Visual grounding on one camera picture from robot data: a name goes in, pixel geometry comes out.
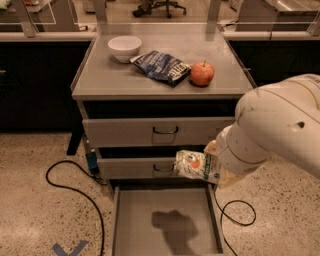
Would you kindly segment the yellow taped gripper finger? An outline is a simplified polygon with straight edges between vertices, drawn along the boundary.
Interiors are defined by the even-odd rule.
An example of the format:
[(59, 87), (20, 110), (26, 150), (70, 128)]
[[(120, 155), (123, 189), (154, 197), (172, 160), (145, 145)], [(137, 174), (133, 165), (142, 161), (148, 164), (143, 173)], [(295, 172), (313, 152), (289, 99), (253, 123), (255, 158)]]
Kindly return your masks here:
[(216, 156), (216, 155), (217, 155), (216, 141), (215, 141), (215, 140), (210, 141), (210, 142), (206, 145), (206, 147), (205, 147), (205, 149), (204, 149), (204, 152), (205, 152), (206, 154)]
[(229, 171), (228, 169), (222, 167), (220, 169), (220, 178), (218, 182), (219, 188), (227, 188), (238, 181), (242, 180), (244, 175), (237, 175)]

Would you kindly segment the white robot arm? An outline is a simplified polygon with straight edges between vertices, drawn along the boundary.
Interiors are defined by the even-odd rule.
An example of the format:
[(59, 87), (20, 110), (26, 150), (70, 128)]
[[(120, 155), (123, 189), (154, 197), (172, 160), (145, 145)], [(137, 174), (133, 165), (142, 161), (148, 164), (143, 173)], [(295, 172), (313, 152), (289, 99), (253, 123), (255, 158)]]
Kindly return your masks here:
[(274, 153), (320, 177), (320, 76), (303, 74), (244, 94), (235, 122), (205, 151), (213, 156), (211, 183), (230, 186)]

